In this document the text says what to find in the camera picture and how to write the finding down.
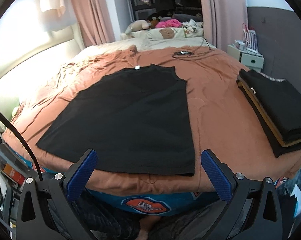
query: wrinkled sheet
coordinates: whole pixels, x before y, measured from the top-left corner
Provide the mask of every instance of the wrinkled sheet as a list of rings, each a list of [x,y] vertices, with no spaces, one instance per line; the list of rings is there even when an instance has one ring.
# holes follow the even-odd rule
[[[184,47],[182,50],[194,49],[196,47]],[[173,53],[180,50],[165,48],[137,52],[136,46],[131,46],[124,51],[117,50],[84,60],[77,58],[61,66],[45,86],[38,88],[33,97],[25,100],[12,123],[28,142],[41,166],[54,171],[66,171],[70,162],[39,149],[35,144],[79,91],[124,67],[147,66],[151,63],[175,66],[176,74],[187,81],[187,100],[196,153],[195,175],[136,175],[95,170],[87,188],[119,196],[213,191],[200,164],[200,153],[208,148],[234,173],[241,172],[248,179],[294,177],[301,167],[301,150],[275,158],[258,118],[236,84],[238,71],[246,67],[218,49],[204,56],[195,56],[192,60],[174,59]],[[201,47],[196,53],[207,51],[207,47]],[[13,150],[30,160],[12,133],[6,130],[3,139]]]

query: pink curtain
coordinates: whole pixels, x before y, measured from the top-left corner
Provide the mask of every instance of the pink curtain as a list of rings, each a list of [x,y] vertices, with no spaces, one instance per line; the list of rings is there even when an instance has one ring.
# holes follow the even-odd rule
[[[71,1],[86,47],[115,40],[106,0]]]
[[[246,0],[201,0],[204,34],[219,49],[243,39],[242,24],[247,25]]]

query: folded clothes stack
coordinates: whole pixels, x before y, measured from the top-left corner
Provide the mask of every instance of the folded clothes stack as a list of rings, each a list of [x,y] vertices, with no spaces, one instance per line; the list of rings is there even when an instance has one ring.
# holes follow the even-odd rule
[[[240,70],[237,85],[255,111],[278,158],[301,149],[301,94],[285,79]]]

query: pink plush toy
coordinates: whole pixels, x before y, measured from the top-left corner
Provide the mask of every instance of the pink plush toy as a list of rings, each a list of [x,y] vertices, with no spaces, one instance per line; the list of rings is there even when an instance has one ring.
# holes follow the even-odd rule
[[[176,27],[176,28],[179,28],[181,27],[181,22],[176,20],[176,19],[170,19],[168,21],[165,21],[165,22],[159,22],[157,25],[156,25],[156,28],[167,28],[167,27]]]

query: white drawer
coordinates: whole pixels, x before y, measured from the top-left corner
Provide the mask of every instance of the white drawer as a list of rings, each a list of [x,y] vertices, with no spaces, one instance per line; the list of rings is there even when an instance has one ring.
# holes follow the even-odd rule
[[[264,65],[264,58],[242,53],[241,63],[246,67],[262,69]]]

